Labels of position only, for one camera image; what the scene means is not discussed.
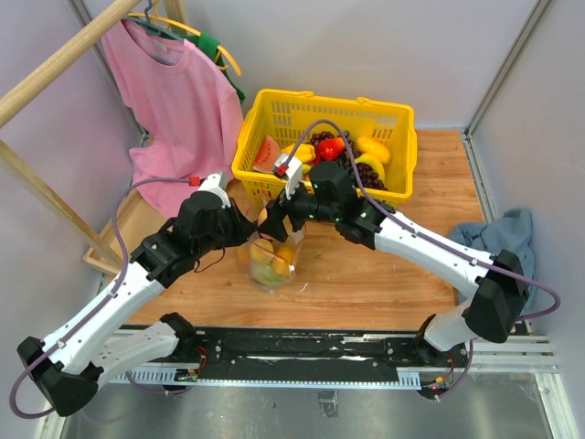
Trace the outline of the green cabbage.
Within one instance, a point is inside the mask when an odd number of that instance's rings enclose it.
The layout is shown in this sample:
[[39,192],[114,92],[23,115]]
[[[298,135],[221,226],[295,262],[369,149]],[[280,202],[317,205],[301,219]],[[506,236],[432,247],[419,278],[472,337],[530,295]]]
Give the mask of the green cabbage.
[[274,273],[269,265],[253,264],[250,267],[250,276],[254,281],[266,287],[273,287],[282,283],[282,279]]

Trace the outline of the clear zip top bag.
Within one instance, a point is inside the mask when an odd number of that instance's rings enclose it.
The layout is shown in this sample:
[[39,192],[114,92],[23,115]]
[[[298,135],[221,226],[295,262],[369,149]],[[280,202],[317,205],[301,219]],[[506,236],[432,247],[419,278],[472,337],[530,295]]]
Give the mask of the clear zip top bag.
[[254,232],[236,250],[240,271],[249,281],[270,294],[295,278],[305,238],[305,227],[294,231],[288,218],[284,220],[284,227],[287,233],[284,242]]

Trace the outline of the peach fruit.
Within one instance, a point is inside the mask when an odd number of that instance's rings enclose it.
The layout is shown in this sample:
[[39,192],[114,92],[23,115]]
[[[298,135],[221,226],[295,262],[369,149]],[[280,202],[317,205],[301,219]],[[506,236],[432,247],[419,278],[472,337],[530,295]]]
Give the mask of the peach fruit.
[[263,208],[258,216],[257,225],[259,230],[265,230],[270,225],[269,212]]

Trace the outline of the yellow lemon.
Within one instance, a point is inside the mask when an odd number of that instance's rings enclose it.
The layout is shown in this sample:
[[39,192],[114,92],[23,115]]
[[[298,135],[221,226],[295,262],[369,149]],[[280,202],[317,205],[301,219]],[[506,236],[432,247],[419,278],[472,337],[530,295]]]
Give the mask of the yellow lemon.
[[271,241],[258,238],[249,247],[250,262],[258,265],[269,265],[274,258],[274,247]]

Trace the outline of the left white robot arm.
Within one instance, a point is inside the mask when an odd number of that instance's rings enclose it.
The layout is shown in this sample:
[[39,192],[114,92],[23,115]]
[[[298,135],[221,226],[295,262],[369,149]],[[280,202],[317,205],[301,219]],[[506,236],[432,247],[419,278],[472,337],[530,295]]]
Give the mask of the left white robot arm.
[[203,180],[176,217],[124,251],[121,271],[70,321],[48,336],[26,338],[17,348],[30,378],[50,410],[70,416],[87,405],[118,375],[153,359],[183,362],[196,350],[196,330],[178,313],[162,316],[123,340],[110,336],[136,310],[178,278],[193,272],[203,256],[239,247],[255,228],[229,197],[218,176]]

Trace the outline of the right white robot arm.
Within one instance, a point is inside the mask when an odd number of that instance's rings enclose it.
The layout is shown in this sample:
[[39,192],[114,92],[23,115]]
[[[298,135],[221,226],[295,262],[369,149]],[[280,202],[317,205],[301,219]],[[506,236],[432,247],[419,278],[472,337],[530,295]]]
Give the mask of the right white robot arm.
[[434,273],[465,295],[452,310],[429,316],[415,336],[414,354],[426,366],[444,359],[447,351],[482,338],[504,343],[527,299],[527,281],[518,257],[498,255],[451,241],[409,220],[390,205],[359,196],[351,177],[335,162],[322,162],[309,174],[312,189],[285,184],[265,207],[259,232],[284,241],[289,230],[307,220],[332,223],[347,241],[395,254]]

